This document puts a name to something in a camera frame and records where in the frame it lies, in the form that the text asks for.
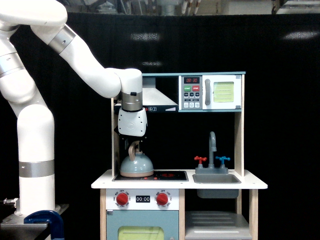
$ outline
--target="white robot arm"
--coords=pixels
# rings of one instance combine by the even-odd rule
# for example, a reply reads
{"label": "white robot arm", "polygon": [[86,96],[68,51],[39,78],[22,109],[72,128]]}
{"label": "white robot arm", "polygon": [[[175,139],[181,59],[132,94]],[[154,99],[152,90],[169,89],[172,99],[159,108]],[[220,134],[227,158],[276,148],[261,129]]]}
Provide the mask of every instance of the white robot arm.
{"label": "white robot arm", "polygon": [[55,0],[0,0],[0,91],[18,117],[20,212],[55,209],[54,118],[25,69],[10,37],[19,25],[53,48],[98,94],[121,91],[118,129],[141,137],[147,126],[142,105],[142,73],[104,68],[87,44],[67,25],[67,11]]}

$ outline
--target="timer display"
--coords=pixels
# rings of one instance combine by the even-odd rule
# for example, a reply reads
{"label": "timer display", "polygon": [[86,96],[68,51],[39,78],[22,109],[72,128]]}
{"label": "timer display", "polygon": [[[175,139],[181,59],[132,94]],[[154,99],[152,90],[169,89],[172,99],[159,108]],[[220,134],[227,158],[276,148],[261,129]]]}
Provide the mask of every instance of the timer display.
{"label": "timer display", "polygon": [[150,203],[150,196],[135,196],[136,203]]}
{"label": "timer display", "polygon": [[184,84],[200,84],[199,76],[185,77]]}

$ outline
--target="kettle handle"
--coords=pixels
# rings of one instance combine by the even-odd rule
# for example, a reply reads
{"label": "kettle handle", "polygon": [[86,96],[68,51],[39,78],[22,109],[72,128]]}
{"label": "kettle handle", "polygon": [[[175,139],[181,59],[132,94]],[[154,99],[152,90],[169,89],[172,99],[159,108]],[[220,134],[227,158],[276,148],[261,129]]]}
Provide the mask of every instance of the kettle handle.
{"label": "kettle handle", "polygon": [[136,149],[136,146],[138,146],[140,143],[139,140],[137,141],[134,141],[133,143],[131,143],[130,147],[129,147],[129,158],[130,158],[130,161],[133,162],[136,158],[136,155],[135,155],[135,149]]}

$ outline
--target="silver ring band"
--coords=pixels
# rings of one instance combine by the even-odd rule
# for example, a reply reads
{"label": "silver ring band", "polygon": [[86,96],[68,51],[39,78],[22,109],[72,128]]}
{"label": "silver ring band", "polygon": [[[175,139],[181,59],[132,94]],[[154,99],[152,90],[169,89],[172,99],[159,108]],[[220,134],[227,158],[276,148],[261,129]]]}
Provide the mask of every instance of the silver ring band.
{"label": "silver ring band", "polygon": [[75,38],[76,34],[67,25],[49,42],[48,46],[51,47],[56,53],[60,54]]}
{"label": "silver ring band", "polygon": [[55,160],[22,162],[19,161],[19,177],[40,178],[55,174]]}
{"label": "silver ring band", "polygon": [[138,111],[142,109],[142,92],[136,93],[135,95],[121,93],[121,107],[126,111]]}
{"label": "silver ring band", "polygon": [[25,66],[18,53],[13,52],[0,56],[0,78],[21,69],[25,69]]}

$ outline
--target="range hood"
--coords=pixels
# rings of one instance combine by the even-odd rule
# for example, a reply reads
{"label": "range hood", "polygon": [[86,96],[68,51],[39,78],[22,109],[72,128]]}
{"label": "range hood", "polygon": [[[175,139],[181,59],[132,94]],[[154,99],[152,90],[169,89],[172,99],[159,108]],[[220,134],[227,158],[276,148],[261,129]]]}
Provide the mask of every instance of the range hood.
{"label": "range hood", "polygon": [[[142,78],[142,104],[147,113],[178,112],[179,106],[158,89],[156,89],[156,78]],[[115,113],[119,112],[121,103],[114,106]]]}

